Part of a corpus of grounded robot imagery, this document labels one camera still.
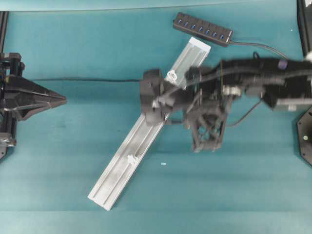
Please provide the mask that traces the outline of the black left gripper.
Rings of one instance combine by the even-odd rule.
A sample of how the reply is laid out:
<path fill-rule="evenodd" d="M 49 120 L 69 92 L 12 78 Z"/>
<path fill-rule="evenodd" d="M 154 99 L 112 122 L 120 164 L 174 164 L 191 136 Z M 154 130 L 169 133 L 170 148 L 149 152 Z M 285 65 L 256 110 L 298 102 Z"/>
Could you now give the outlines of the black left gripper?
<path fill-rule="evenodd" d="M 0 125 L 10 118 L 25 121 L 40 112 L 66 104 L 66 97 L 22 77 L 24 64 L 19 53 L 0 54 Z M 24 94 L 51 98 L 41 106 L 24 107 Z"/>

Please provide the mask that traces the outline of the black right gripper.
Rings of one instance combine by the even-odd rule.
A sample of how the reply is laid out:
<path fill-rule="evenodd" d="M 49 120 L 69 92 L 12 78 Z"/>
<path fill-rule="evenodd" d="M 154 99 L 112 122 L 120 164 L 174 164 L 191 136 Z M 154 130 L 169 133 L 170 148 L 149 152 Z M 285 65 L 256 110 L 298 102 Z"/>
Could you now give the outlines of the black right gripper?
<path fill-rule="evenodd" d="M 218 86 L 198 84 L 186 91 L 193 98 L 184 110 L 185 125 L 192 132 L 192 150 L 199 153 L 220 149 L 228 117 L 227 100 Z M 146 71 L 140 81 L 140 106 L 147 125 L 160 124 L 171 113 L 163 102 L 185 102 L 185 90 L 166 81 L 159 69 Z"/>

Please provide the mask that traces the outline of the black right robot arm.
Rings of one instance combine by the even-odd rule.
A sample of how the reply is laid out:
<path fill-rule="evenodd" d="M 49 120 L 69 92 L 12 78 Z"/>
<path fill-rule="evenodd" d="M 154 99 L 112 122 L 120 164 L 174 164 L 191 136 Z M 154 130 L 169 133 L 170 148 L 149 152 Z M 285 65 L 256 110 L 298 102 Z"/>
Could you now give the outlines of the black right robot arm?
<path fill-rule="evenodd" d="M 182 77 L 186 84 L 179 87 L 159 69 L 146 71 L 140 81 L 141 112 L 153 126 L 182 111 L 195 152 L 221 147 L 232 104 L 242 94 L 258 97 L 272 110 L 312 105 L 312 64 L 306 60 L 223 60 L 215 68 L 192 66 Z"/>

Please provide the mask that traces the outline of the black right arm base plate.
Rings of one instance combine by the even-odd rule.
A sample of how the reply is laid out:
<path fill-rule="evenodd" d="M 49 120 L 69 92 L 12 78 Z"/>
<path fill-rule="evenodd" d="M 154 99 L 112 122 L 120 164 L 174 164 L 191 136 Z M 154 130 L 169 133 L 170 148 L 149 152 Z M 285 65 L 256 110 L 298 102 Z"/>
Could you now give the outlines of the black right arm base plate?
<path fill-rule="evenodd" d="M 298 142 L 300 155 L 310 165 L 312 165 L 312 108 L 297 122 Z"/>

